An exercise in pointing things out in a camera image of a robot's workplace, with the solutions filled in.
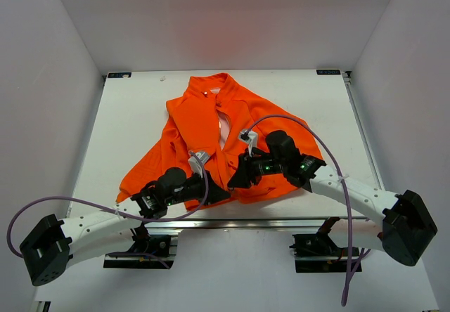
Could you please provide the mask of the orange jacket with pink lining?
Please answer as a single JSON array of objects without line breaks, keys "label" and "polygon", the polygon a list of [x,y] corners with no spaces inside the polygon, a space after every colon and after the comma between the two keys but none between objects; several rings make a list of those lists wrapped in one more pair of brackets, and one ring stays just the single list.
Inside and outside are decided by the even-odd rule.
[{"label": "orange jacket with pink lining", "polygon": [[157,180],[168,168],[187,174],[190,152],[205,151],[205,165],[214,182],[225,188],[238,166],[238,156],[246,149],[239,133],[251,127],[258,135],[258,148],[266,150],[265,138],[282,130],[291,136],[300,152],[321,157],[314,137],[299,118],[258,96],[227,73],[191,77],[184,94],[166,102],[167,123],[157,143],[127,173],[119,186],[116,201],[122,202]]}]

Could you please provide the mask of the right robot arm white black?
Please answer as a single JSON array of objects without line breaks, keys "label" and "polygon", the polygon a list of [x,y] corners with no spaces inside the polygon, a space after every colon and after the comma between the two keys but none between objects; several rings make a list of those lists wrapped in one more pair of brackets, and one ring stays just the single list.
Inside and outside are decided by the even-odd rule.
[{"label": "right robot arm white black", "polygon": [[323,160],[302,154],[284,131],[266,137],[266,152],[256,147],[257,138],[253,131],[240,132],[239,139],[248,147],[238,156],[230,188],[249,189],[268,175],[280,174],[290,185],[349,204],[366,217],[365,221],[330,217],[315,234],[296,235],[293,247],[298,257],[337,257],[353,245],[415,266],[436,236],[437,226],[419,194],[411,190],[396,194],[339,176]]}]

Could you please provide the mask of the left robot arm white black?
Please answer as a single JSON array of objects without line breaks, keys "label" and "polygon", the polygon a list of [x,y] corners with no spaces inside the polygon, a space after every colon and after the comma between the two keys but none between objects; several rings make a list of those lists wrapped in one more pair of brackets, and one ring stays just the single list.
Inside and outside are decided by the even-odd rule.
[{"label": "left robot arm white black", "polygon": [[170,205],[189,200],[212,205],[230,196],[211,175],[187,177],[182,169],[173,167],[113,208],[61,220],[53,214],[45,216],[22,241],[20,251],[32,284],[46,285],[87,259],[147,252],[150,236],[145,224],[161,220]]}]

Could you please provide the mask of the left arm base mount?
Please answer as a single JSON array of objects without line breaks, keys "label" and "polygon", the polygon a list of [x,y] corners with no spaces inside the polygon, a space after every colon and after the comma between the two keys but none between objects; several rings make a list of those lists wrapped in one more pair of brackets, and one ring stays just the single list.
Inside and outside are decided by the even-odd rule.
[{"label": "left arm base mount", "polygon": [[130,232],[131,247],[125,252],[106,255],[104,268],[169,270],[173,266],[178,246],[176,233],[153,232],[143,223]]}]

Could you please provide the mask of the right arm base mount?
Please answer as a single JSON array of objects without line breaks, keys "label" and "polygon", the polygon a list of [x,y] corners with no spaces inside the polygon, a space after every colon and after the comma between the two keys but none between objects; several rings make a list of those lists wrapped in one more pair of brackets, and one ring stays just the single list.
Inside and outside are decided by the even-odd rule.
[{"label": "right arm base mount", "polygon": [[338,217],[326,219],[315,233],[294,234],[290,249],[296,273],[345,273],[348,248],[338,247],[330,238],[331,228],[342,223]]}]

